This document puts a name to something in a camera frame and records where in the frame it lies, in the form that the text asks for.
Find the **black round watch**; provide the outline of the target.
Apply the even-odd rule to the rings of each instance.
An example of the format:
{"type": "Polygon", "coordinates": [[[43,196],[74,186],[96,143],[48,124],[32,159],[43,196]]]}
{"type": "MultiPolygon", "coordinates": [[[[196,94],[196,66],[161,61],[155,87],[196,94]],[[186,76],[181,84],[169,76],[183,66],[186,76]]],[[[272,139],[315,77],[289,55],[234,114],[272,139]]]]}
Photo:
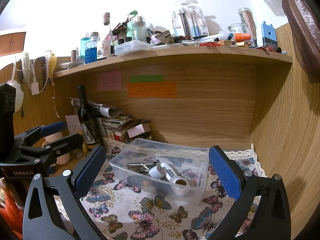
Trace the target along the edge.
{"type": "Polygon", "coordinates": [[[127,182],[132,186],[140,187],[141,189],[143,187],[150,185],[150,180],[147,178],[144,178],[143,176],[138,175],[130,175],[127,177],[127,182]]]}

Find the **orange cap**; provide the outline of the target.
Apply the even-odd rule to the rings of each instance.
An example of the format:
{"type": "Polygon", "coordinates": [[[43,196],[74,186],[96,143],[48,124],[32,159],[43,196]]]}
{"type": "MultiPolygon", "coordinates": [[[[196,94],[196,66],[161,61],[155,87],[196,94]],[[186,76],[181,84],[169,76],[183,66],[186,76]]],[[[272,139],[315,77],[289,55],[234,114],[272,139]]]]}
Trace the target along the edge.
{"type": "Polygon", "coordinates": [[[250,33],[235,33],[234,38],[236,42],[246,42],[251,40],[250,33]]]}

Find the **orange sticky note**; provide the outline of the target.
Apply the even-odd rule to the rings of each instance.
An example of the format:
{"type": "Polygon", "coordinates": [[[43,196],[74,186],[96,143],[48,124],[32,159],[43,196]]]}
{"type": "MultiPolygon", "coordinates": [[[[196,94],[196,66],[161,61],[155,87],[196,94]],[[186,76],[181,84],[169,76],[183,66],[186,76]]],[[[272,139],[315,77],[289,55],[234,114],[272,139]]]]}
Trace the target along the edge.
{"type": "Polygon", "coordinates": [[[127,90],[129,98],[177,98],[175,81],[128,83],[127,90]]]}

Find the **silver metal tube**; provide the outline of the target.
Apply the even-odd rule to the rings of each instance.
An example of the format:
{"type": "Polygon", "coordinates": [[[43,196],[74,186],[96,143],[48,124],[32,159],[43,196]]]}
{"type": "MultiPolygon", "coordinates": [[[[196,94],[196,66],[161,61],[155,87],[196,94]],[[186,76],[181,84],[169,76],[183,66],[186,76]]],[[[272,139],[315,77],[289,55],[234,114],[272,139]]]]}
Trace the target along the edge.
{"type": "Polygon", "coordinates": [[[153,163],[129,163],[129,164],[127,164],[127,168],[149,170],[150,168],[156,166],[157,164],[158,164],[157,162],[153,162],[153,163]]]}

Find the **white handheld device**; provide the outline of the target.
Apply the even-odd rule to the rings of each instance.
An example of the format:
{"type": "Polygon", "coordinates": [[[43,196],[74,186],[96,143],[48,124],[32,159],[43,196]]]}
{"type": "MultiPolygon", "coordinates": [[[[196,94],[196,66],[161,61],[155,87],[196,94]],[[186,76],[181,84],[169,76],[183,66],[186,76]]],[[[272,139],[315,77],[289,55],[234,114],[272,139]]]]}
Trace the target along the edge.
{"type": "Polygon", "coordinates": [[[189,183],[186,179],[179,176],[174,168],[168,163],[162,162],[160,164],[164,176],[172,183],[172,190],[177,196],[186,196],[189,193],[189,183]]]}

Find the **pink sticky note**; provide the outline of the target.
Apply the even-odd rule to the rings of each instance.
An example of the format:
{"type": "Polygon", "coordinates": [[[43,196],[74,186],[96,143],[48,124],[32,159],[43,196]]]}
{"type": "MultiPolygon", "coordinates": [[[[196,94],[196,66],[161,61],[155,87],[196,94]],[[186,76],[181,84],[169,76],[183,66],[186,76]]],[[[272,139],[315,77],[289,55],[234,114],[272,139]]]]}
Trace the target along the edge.
{"type": "Polygon", "coordinates": [[[97,90],[113,91],[122,90],[121,71],[97,74],[97,90]]]}

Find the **tall clear tube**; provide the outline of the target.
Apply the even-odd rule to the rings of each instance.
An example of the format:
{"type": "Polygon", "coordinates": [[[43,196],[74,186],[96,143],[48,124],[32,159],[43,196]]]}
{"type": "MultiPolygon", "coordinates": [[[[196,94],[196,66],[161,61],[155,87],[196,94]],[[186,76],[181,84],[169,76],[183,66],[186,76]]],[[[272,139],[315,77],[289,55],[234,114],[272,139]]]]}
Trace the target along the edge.
{"type": "Polygon", "coordinates": [[[251,48],[257,47],[257,28],[254,22],[253,13],[249,8],[238,9],[238,14],[242,23],[245,23],[247,30],[251,35],[251,48]]]}

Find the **clear plastic storage box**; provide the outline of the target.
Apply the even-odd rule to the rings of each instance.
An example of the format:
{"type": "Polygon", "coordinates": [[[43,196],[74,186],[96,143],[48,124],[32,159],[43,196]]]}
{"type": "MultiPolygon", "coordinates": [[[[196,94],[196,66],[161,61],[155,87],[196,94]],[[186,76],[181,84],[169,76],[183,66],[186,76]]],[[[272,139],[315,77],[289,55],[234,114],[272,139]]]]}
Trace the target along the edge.
{"type": "Polygon", "coordinates": [[[115,178],[143,191],[199,205],[206,190],[207,148],[135,139],[110,160],[115,178]]]}

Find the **blue bead jar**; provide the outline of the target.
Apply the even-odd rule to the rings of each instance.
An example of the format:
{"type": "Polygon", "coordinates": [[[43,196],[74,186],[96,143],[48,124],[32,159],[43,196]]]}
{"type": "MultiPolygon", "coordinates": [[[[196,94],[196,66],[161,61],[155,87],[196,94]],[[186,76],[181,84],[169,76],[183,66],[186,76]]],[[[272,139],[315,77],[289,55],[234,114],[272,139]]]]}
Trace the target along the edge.
{"type": "Polygon", "coordinates": [[[97,42],[99,33],[92,32],[90,34],[90,39],[85,44],[85,64],[97,61],[97,42]]]}

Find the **green spray bottle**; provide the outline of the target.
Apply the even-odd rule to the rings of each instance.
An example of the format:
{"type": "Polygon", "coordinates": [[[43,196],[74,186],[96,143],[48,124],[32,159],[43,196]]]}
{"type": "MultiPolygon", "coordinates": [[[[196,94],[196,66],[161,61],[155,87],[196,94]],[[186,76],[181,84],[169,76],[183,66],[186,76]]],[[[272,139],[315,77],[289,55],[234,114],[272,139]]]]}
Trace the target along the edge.
{"type": "Polygon", "coordinates": [[[138,11],[133,10],[127,16],[125,42],[129,42],[133,40],[133,37],[134,37],[133,20],[137,15],[138,15],[138,11]]]}

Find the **clear flat container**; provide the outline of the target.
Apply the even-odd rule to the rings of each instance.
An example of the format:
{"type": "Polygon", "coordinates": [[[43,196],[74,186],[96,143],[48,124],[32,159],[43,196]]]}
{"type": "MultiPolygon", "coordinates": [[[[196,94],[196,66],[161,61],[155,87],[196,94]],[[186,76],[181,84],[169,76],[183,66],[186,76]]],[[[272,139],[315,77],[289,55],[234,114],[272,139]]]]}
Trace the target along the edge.
{"type": "Polygon", "coordinates": [[[137,51],[149,50],[151,48],[152,45],[149,43],[133,40],[115,46],[114,53],[116,56],[123,56],[137,51]]]}

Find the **small white box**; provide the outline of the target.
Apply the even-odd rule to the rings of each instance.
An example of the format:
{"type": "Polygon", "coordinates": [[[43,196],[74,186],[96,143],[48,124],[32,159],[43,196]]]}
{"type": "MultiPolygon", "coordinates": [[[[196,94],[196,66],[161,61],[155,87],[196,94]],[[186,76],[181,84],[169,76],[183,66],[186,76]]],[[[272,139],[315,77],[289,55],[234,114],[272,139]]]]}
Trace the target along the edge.
{"type": "Polygon", "coordinates": [[[165,175],[162,171],[162,167],[160,164],[157,164],[156,166],[152,167],[149,169],[148,174],[152,177],[152,178],[156,178],[156,179],[161,179],[163,178],[165,175]]]}

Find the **white note card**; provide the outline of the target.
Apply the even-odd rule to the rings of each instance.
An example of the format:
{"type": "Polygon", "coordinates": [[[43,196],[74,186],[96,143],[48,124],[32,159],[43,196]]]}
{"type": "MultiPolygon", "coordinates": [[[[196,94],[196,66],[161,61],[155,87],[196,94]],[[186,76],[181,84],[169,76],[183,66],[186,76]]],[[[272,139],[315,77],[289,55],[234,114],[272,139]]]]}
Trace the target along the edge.
{"type": "Polygon", "coordinates": [[[70,135],[76,134],[82,131],[80,121],[77,115],[67,115],[65,116],[67,127],[70,135]]]}

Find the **dark wine bottle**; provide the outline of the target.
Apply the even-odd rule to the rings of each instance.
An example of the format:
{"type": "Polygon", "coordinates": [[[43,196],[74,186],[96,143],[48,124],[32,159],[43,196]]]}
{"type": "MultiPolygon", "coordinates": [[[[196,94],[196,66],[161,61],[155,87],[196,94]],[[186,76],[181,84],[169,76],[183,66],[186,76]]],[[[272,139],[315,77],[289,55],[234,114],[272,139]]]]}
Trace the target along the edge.
{"type": "Polygon", "coordinates": [[[82,127],[85,142],[91,151],[95,146],[101,144],[100,134],[97,128],[95,114],[92,106],[88,103],[85,86],[78,86],[80,108],[78,110],[78,118],[82,127]]]}

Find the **small pink box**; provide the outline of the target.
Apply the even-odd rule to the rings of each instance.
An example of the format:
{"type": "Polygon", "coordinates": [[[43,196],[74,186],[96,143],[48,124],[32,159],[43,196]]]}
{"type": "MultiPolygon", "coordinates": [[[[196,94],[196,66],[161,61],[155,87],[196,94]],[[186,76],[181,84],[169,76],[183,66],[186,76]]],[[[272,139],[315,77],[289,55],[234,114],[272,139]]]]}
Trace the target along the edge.
{"type": "Polygon", "coordinates": [[[134,138],[141,134],[151,131],[149,124],[142,123],[127,130],[129,138],[134,138]]]}

